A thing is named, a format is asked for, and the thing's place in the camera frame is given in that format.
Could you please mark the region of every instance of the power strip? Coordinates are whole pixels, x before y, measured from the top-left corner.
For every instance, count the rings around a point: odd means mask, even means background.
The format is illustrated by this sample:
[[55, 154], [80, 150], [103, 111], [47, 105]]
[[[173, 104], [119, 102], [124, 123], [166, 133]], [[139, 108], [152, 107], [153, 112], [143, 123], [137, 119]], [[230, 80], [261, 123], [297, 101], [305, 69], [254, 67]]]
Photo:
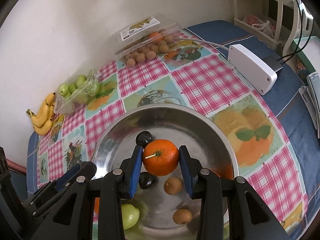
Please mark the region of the power strip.
[[241, 44], [229, 46], [228, 61], [261, 95], [265, 95], [277, 80], [276, 72]]

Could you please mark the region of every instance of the white label sticker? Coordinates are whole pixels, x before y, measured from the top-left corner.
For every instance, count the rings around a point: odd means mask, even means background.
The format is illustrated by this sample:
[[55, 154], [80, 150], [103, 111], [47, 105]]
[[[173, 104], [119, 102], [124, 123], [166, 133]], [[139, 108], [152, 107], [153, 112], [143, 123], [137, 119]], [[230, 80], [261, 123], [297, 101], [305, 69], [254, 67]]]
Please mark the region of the white label sticker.
[[131, 27], [123, 30], [122, 32], [120, 32], [121, 39], [124, 41], [127, 38], [130, 38], [131, 36], [133, 36], [139, 32], [142, 32], [143, 30], [146, 30], [147, 28], [155, 26], [159, 23], [160, 22], [153, 17], [145, 19], [145, 20], [138, 22], [138, 23], [132, 25]]

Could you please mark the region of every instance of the stainless steel basin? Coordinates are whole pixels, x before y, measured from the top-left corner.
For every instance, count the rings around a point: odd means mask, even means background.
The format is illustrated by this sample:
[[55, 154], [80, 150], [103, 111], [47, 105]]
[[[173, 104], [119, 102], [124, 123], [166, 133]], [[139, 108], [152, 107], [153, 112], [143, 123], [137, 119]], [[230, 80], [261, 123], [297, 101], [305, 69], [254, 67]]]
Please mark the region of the stainless steel basin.
[[[186, 145], [192, 158], [197, 158], [203, 167], [222, 177], [233, 179], [239, 175], [232, 147], [213, 122], [184, 106], [154, 104], [127, 112], [107, 128], [97, 143], [94, 179], [119, 168], [122, 160], [130, 158], [135, 138], [144, 130], [151, 132], [154, 139], [172, 141], [177, 148]], [[140, 209], [138, 223], [125, 231], [128, 240], [196, 239], [201, 200], [191, 200], [184, 187], [177, 195], [166, 194], [163, 184], [171, 176], [182, 180], [179, 166], [168, 176], [159, 177], [153, 187], [147, 190], [138, 187], [134, 199], [124, 201]], [[223, 204], [226, 211], [226, 200]], [[172, 220], [179, 208], [187, 208], [193, 213], [189, 224], [181, 226]]]

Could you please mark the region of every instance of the wall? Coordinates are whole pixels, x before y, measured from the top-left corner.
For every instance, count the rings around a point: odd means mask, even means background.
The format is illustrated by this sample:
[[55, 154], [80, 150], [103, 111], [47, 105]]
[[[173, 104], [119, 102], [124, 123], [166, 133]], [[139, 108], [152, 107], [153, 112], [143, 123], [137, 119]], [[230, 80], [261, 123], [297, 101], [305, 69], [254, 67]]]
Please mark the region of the wall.
[[[261, 0], [239, 0], [239, 14], [261, 14]], [[0, 29], [0, 145], [23, 166], [32, 133], [28, 108], [81, 64], [112, 60], [108, 37], [162, 12], [182, 27], [232, 20], [232, 0], [20, 0]]]

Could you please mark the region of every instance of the bunch of bananas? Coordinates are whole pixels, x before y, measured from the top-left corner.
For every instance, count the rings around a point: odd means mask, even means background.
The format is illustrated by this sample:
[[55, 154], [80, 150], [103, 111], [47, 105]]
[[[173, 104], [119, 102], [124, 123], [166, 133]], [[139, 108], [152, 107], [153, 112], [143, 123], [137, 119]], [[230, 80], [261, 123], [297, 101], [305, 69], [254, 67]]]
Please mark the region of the bunch of bananas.
[[27, 110], [27, 114], [30, 115], [34, 130], [41, 136], [47, 134], [52, 127], [55, 95], [56, 93], [50, 93], [47, 95], [38, 111], [38, 114], [33, 113], [30, 109]]

